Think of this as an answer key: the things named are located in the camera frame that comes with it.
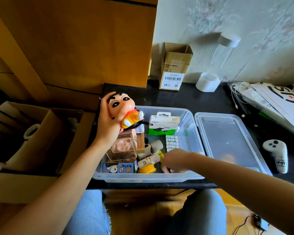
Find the cartoon figure head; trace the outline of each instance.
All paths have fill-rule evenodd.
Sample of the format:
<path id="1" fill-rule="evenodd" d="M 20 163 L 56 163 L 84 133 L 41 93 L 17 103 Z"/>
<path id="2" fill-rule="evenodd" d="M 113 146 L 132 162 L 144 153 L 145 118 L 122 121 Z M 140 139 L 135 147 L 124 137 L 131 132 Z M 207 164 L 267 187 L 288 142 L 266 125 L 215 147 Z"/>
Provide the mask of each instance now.
<path id="1" fill-rule="evenodd" d="M 135 102 L 133 99 L 130 98 L 126 93 L 122 92 L 114 94 L 107 100 L 107 102 L 110 118 L 115 118 L 124 105 L 128 107 L 128 111 L 131 111 L 135 108 Z"/>
<path id="2" fill-rule="evenodd" d="M 118 171 L 118 165 L 113 165 L 110 167 L 107 167 L 107 169 L 111 172 L 111 173 L 116 173 Z"/>

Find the black tabletop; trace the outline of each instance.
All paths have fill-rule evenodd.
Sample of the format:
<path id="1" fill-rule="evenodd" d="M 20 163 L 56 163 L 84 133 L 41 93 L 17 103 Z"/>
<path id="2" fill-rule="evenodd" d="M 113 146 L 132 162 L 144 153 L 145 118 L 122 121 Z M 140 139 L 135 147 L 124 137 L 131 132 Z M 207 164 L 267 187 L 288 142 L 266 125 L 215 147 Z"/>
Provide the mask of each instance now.
<path id="1" fill-rule="evenodd" d="M 259 116 L 254 109 L 251 114 L 243 112 L 240 108 L 236 109 L 233 103 L 230 90 L 227 85 L 219 86 L 215 92 L 201 92 L 195 84 L 183 83 L 179 91 L 159 90 L 158 81 L 149 80 L 146 88 L 121 86 L 114 84 L 104 84 L 102 95 L 109 92 L 125 92 L 139 106 L 159 106 L 185 108 L 192 112 L 235 114 L 242 118 L 245 126 L 259 148 L 264 160 L 275 177 L 294 183 L 294 135 L 271 122 L 270 120 Z M 96 124 L 93 126 L 88 145 L 96 136 Z M 289 172 L 279 174 L 275 168 L 273 158 L 267 151 L 263 150 L 262 143 L 268 139 L 279 139 L 286 143 L 289 152 Z M 182 189 L 207 189 L 217 188 L 217 186 L 207 179 L 187 180 L 176 183 L 107 183 L 104 180 L 92 179 L 87 187 L 88 189 L 156 189 L 156 188 L 182 188 Z"/>

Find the blue box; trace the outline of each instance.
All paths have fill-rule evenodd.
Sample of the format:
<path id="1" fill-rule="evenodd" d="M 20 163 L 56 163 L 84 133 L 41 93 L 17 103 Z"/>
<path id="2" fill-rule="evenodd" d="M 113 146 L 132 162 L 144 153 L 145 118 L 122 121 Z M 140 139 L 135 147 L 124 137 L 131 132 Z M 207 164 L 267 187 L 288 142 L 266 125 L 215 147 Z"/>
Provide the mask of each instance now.
<path id="1" fill-rule="evenodd" d="M 136 173 L 137 170 L 136 158 L 125 162 L 105 162 L 102 165 L 103 173 Z"/>

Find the jeans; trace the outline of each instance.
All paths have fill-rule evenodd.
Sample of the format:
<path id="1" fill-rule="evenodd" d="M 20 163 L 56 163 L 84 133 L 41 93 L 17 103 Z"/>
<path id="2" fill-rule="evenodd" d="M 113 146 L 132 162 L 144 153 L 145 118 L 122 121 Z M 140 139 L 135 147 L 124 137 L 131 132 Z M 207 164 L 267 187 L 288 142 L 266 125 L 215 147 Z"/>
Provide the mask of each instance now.
<path id="1" fill-rule="evenodd" d="M 100 190 L 86 190 L 62 235 L 110 235 L 110 217 Z M 165 235 L 226 235 L 226 208 L 214 190 L 188 196 Z"/>

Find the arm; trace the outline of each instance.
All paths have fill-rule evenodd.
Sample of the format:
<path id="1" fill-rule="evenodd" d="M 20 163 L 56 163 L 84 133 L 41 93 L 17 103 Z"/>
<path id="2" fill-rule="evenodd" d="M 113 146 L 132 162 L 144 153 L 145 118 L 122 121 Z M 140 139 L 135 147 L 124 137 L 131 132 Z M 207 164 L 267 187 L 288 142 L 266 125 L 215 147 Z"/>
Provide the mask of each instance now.
<path id="1" fill-rule="evenodd" d="M 235 164 L 174 149 L 162 161 L 174 172 L 194 171 L 286 234 L 294 234 L 294 184 Z"/>
<path id="2" fill-rule="evenodd" d="M 127 109 L 122 109 L 114 120 L 110 119 L 106 101 L 114 93 L 101 100 L 97 136 L 92 145 L 50 188 L 4 225 L 0 235 L 63 232 L 103 155 L 118 137 Z"/>

